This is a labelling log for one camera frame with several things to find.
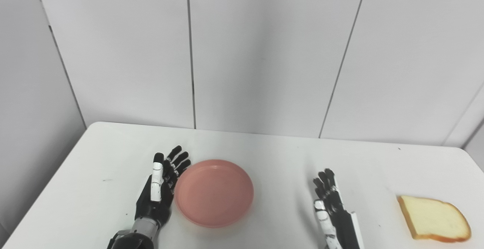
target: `bread crust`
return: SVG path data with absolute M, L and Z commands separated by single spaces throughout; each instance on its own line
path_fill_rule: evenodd
M 434 235 L 434 234 L 430 234 L 430 235 L 419 235 L 419 234 L 417 234 L 415 227 L 413 226 L 412 220 L 410 219 L 410 214 L 409 214 L 409 212 L 408 212 L 408 210 L 405 206 L 405 201 L 402 199 L 401 196 L 397 196 L 398 204 L 400 204 L 400 208 L 402 209 L 403 216 L 405 217 L 405 221 L 406 221 L 406 224 L 408 225 L 408 229 L 410 229 L 410 233 L 412 234 L 412 238 L 414 238 L 414 239 L 433 239 L 433 240 L 437 240 L 437 241 L 440 241 L 440 242 L 447 242 L 447 243 L 463 242 L 463 241 L 470 239 L 472 233 L 471 233 L 471 230 L 470 230 L 469 223 L 467 222 L 467 219 L 462 214 L 462 212 L 460 212 L 460 210 L 458 208 L 456 208 L 453 204 L 447 203 L 447 202 L 444 202 L 444 201 L 431 199 L 431 198 L 423 198 L 423 197 L 420 197 L 420 198 L 432 200 L 432 201 L 439 201 L 443 204 L 448 204 L 448 205 L 452 206 L 456 211 L 458 211 L 458 213 L 460 213 L 460 215 L 464 219 L 465 224 L 467 225 L 467 235 L 465 237 L 449 238 L 449 237 L 444 237 L 444 236 Z

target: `toast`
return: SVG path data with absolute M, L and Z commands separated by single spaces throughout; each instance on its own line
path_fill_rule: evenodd
M 470 239 L 470 226 L 453 204 L 405 195 L 398 196 L 398 202 L 414 239 L 441 242 Z

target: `white table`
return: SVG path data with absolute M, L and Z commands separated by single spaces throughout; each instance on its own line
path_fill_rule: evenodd
M 325 167 L 337 174 L 346 209 L 358 213 L 367 249 L 484 247 L 484 173 L 461 149 L 95 123 L 4 248 L 106 248 L 116 231 L 132 226 L 154 153 L 177 144 L 194 162 L 221 158 L 240 165 L 255 198 L 243 220 L 222 229 L 189 223 L 173 204 L 161 249 L 321 248 L 312 178 Z M 398 194 L 455 204 L 473 237 L 458 244 L 413 240 Z

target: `white wall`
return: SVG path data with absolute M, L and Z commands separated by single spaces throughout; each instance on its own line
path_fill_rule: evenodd
M 0 247 L 85 127 L 39 0 L 0 0 Z
M 360 0 L 190 0 L 197 128 L 318 137 Z
M 187 0 L 42 0 L 86 124 L 192 127 Z
M 484 112 L 465 114 L 484 82 L 483 2 L 363 0 L 321 137 L 462 145 Z
M 360 0 L 190 0 L 193 77 L 187 0 L 43 1 L 88 124 L 461 146 L 484 117 L 482 0 L 363 0 L 345 57 Z

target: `pink plastic dish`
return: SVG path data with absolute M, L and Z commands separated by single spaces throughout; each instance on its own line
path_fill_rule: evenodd
M 192 223 L 224 227 L 240 220 L 254 199 L 254 186 L 241 167 L 229 161 L 201 161 L 186 170 L 175 187 L 175 202 Z

